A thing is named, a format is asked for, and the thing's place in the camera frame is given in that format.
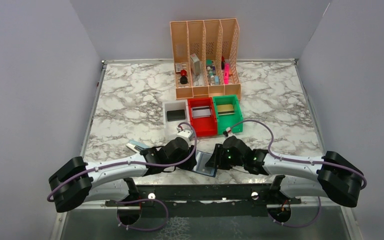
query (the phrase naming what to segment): white marble tabletop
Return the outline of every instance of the white marble tabletop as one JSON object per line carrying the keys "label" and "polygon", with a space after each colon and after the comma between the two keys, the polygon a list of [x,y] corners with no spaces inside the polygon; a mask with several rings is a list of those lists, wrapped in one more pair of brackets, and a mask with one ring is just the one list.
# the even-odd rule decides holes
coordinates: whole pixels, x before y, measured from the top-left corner
{"label": "white marble tabletop", "polygon": [[[272,150],[297,156],[321,155],[310,112],[291,62],[238,62],[244,119],[266,123],[274,133]],[[84,159],[105,162],[133,154],[129,140],[148,146],[167,143],[163,129],[162,102],[176,100],[172,62],[117,63],[107,65],[93,116]],[[269,132],[256,123],[244,123],[238,135],[248,146],[267,149]],[[198,139],[197,149],[212,153],[223,136]],[[218,170],[216,177],[177,169],[135,178],[136,184],[234,184],[270,183],[271,176],[243,171]]]}

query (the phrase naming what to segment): white wall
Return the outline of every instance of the white wall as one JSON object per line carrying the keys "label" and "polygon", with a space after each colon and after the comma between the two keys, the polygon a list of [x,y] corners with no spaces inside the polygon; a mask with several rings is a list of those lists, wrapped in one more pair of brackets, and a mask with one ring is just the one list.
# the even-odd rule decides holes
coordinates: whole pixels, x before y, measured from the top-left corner
{"label": "white wall", "polygon": [[384,240],[384,0],[333,0],[298,67],[326,148],[368,179],[363,237]]}
{"label": "white wall", "polygon": [[330,0],[70,0],[105,60],[173,58],[170,21],[237,18],[238,58],[299,58]]}
{"label": "white wall", "polygon": [[68,0],[0,0],[0,239],[48,239],[48,178],[78,156],[101,60]]}

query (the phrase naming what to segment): metal frame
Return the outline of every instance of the metal frame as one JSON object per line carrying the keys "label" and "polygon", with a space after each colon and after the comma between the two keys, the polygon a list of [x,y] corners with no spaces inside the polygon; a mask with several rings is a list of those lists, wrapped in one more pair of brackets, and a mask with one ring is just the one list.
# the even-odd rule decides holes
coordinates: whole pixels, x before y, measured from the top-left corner
{"label": "metal frame", "polygon": [[[156,62],[172,63],[173,58],[154,58],[154,59],[130,59],[130,60],[105,60],[103,64],[154,64]],[[294,58],[268,59],[268,58],[244,58],[238,59],[236,62],[276,62],[276,63],[295,63]]]}
{"label": "metal frame", "polygon": [[[298,63],[298,59],[296,59],[293,63],[295,65],[296,75],[298,76],[299,83],[301,84],[302,92],[303,92],[305,100],[307,102],[308,110],[310,111],[311,119],[312,119],[312,122],[314,124],[315,134],[317,135],[317,139],[318,139],[318,142],[320,143],[322,151],[325,153],[326,152],[326,146],[325,146],[325,143],[323,141],[322,131],[319,128],[320,124],[319,124],[319,120],[317,118],[316,110],[314,109],[314,107],[312,105],[311,97],[308,95],[306,87],[304,86],[303,81],[301,80],[300,72],[298,71],[297,63]],[[361,233],[359,224],[357,222],[357,219],[354,215],[352,208],[344,207],[344,206],[340,206],[340,208],[342,210],[343,219],[345,221],[346,227],[348,228],[348,233],[349,233],[350,238],[352,240],[363,240],[363,235]]]}
{"label": "metal frame", "polygon": [[[106,70],[107,70],[107,64],[105,63],[105,61],[102,61],[102,70],[101,70],[100,77],[99,77],[98,87],[96,88],[95,99],[93,100],[92,110],[90,112],[90,116],[89,116],[89,119],[87,121],[86,132],[85,132],[83,142],[81,145],[80,156],[82,156],[82,157],[85,156],[86,147],[88,146],[89,134],[91,133],[91,127],[92,127],[92,123],[94,121],[94,115],[95,115],[95,111],[97,109],[98,99],[99,99],[99,95],[101,93],[102,83],[104,81],[104,76],[105,76]],[[61,236],[63,234],[64,224],[66,222],[66,218],[67,218],[66,212],[56,214],[55,223],[53,224],[53,229],[52,229],[52,232],[50,234],[49,240],[61,239]]]}
{"label": "metal frame", "polygon": [[[93,118],[94,118],[95,111],[97,108],[99,95],[101,92],[102,83],[104,81],[104,76],[105,76],[105,72],[107,69],[107,65],[108,64],[127,64],[127,63],[130,63],[130,64],[134,64],[134,63],[149,64],[149,63],[156,63],[156,62],[172,62],[172,61],[173,60],[170,58],[103,60],[102,61],[103,65],[102,65],[101,76],[99,79],[99,86],[96,89],[95,99],[93,101],[93,108],[92,108],[92,111],[91,111],[90,116],[89,116],[85,136],[84,136],[83,143],[81,146],[80,155],[82,157],[85,155],[86,147],[88,145],[89,134],[91,132]],[[307,94],[307,90],[303,85],[303,82],[301,80],[301,77],[300,77],[300,74],[298,71],[298,66],[297,66],[298,59],[294,59],[294,58],[290,58],[290,59],[238,59],[237,61],[238,62],[277,62],[277,63],[293,63],[294,64],[296,74],[297,74],[298,79],[299,79],[299,83],[301,84],[301,88],[302,88],[305,100],[307,102],[308,110],[310,111],[310,114],[311,114],[311,119],[312,119],[313,124],[314,124],[314,129],[316,131],[317,139],[320,143],[320,146],[321,146],[323,152],[325,152],[326,151],[325,144],[323,142],[322,133],[319,129],[319,122],[317,119],[317,115],[316,115],[315,109],[312,105],[311,98]],[[294,205],[294,208],[310,207],[310,206],[317,206],[318,205],[317,199],[315,197],[303,197],[303,198],[301,198],[301,201],[302,201],[302,204]],[[338,206],[336,203],[334,203],[330,199],[322,199],[321,203],[322,203],[322,206]],[[107,209],[107,208],[108,207],[105,206],[105,201],[85,202],[81,206],[78,207],[78,209]],[[363,240],[358,222],[354,216],[352,209],[348,208],[348,207],[341,206],[341,210],[342,210],[344,221],[345,221],[345,224],[348,228],[348,232],[349,232],[351,239],[352,240]],[[55,223],[54,223],[54,226],[53,226],[50,238],[49,238],[50,240],[60,240],[61,239],[66,218],[67,218],[66,212],[57,213],[56,218],[55,218]]]}

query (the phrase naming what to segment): green bin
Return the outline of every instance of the green bin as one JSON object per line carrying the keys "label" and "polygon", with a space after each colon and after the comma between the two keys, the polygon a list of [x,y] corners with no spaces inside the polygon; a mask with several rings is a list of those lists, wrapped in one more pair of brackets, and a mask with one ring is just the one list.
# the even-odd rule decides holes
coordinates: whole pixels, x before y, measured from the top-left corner
{"label": "green bin", "polygon": [[[222,135],[226,128],[244,120],[242,116],[241,107],[239,106],[238,96],[226,95],[226,96],[213,96],[212,102],[214,103],[215,116],[217,118],[217,134]],[[219,115],[218,106],[220,105],[233,105],[232,114]],[[243,130],[243,123],[235,126],[232,129],[233,133],[240,133]]]}

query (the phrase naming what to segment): light blue object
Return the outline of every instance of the light blue object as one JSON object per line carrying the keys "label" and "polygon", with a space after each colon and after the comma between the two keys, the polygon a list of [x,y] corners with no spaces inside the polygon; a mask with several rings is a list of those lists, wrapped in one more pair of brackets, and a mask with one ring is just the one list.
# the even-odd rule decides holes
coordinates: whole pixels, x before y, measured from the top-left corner
{"label": "light blue object", "polygon": [[150,148],[150,146],[148,146],[146,144],[143,144],[141,142],[135,141],[135,140],[129,140],[128,143],[136,145],[136,146],[139,146],[139,147],[144,148],[144,149],[149,149]]}

